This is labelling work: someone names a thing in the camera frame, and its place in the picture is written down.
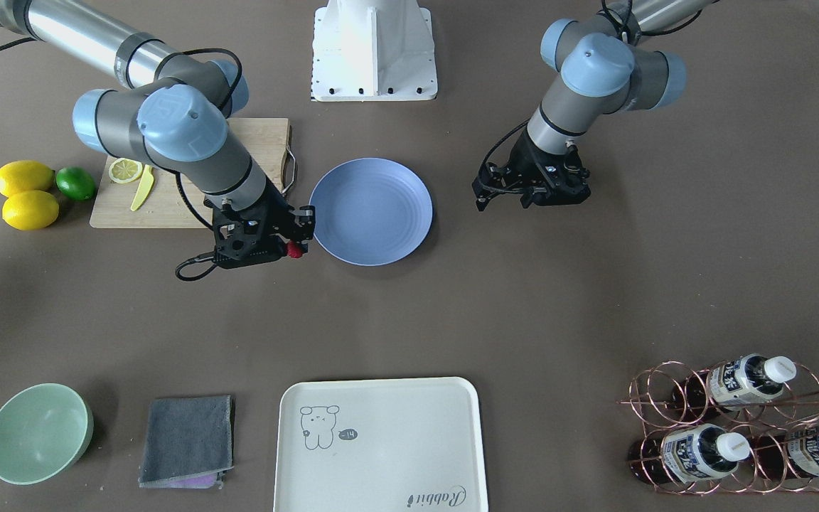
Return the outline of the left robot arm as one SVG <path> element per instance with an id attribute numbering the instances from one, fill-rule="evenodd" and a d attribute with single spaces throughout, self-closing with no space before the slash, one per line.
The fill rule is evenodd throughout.
<path id="1" fill-rule="evenodd" d="M 602 114 L 656 110 L 685 91 L 678 55 L 640 48 L 643 39 L 690 25 L 705 1 L 602 2 L 584 21 L 556 20 L 540 43 L 542 60 L 556 72 L 536 110 L 510 131 L 509 159 L 484 158 L 472 181 L 476 208 L 514 195 L 522 207 L 576 205 L 587 200 L 589 171 L 577 146 Z"/>

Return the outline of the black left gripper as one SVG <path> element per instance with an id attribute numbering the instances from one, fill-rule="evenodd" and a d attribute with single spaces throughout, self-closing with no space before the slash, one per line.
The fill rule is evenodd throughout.
<path id="1" fill-rule="evenodd" d="M 480 165 L 471 187 L 480 213 L 498 196 L 520 194 L 521 208 L 581 204 L 591 195 L 589 171 L 575 143 L 562 144 L 560 154 L 536 146 L 525 128 L 511 149 L 508 162 Z"/>

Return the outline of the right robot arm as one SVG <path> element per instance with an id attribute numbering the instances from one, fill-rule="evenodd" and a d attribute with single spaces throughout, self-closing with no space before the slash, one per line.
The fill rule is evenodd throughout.
<path id="1" fill-rule="evenodd" d="M 228 125 L 248 101 L 240 59 L 200 62 L 195 50 L 170 48 L 81 1 L 0 1 L 0 27 L 122 85 L 78 98 L 75 133 L 88 148 L 186 177 L 202 192 L 215 242 L 190 265 L 233 269 L 308 252 L 315 208 L 290 206 Z"/>

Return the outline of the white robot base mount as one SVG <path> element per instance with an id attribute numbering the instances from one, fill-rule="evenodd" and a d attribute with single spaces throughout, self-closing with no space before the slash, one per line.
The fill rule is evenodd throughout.
<path id="1" fill-rule="evenodd" d="M 416 1 L 328 1 L 315 10 L 310 97 L 409 102 L 439 91 L 432 13 Z"/>

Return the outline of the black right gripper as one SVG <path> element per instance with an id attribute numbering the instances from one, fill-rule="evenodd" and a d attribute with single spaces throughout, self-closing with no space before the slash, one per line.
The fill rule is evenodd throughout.
<path id="1" fill-rule="evenodd" d="M 292 240 L 285 240 L 279 228 L 293 221 Z M 257 202 L 244 210 L 230 206 L 212 208 L 215 238 L 213 262 L 223 269 L 263 265 L 282 258 L 298 259 L 298 243 L 314 239 L 316 209 L 294 208 L 279 192 L 264 192 Z"/>

